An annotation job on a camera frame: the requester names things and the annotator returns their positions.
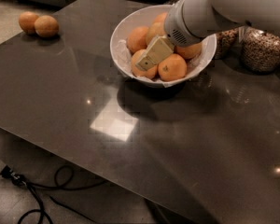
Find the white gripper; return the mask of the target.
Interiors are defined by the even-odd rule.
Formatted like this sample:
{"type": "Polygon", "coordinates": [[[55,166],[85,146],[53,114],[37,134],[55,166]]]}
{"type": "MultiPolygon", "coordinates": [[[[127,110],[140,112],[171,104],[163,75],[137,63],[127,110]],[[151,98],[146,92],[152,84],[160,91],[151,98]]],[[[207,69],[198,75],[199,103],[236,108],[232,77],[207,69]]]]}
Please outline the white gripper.
{"type": "Polygon", "coordinates": [[[173,54],[175,46],[187,47],[239,26],[239,23],[220,15],[210,0],[179,0],[172,5],[165,19],[166,35],[152,38],[136,61],[136,67],[147,71],[173,54]]]}

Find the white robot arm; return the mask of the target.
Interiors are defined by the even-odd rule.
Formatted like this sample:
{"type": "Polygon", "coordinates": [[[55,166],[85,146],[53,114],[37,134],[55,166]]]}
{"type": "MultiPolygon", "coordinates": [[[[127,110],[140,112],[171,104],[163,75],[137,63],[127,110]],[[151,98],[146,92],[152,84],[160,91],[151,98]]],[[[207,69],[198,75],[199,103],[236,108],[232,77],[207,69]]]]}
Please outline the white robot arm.
{"type": "Polygon", "coordinates": [[[253,72],[271,73],[280,64],[280,0],[179,0],[163,29],[170,43],[186,47],[242,26],[241,62],[253,72]]]}

